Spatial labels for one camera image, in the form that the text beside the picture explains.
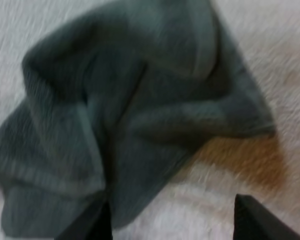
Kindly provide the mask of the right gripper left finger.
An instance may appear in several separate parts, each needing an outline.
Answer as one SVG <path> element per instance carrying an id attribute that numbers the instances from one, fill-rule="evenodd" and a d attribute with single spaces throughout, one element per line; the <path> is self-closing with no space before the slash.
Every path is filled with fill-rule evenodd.
<path id="1" fill-rule="evenodd" d="M 87 240 L 112 240 L 111 211 L 108 200 L 99 198 L 87 208 L 89 217 Z"/>

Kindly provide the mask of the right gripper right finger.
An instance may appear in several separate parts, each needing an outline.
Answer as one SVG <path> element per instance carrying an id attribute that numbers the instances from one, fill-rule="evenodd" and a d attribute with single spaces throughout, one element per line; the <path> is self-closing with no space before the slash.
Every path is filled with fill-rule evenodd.
<path id="1" fill-rule="evenodd" d="M 278 219 L 251 195 L 234 201 L 234 240 L 300 240 L 300 234 Z"/>

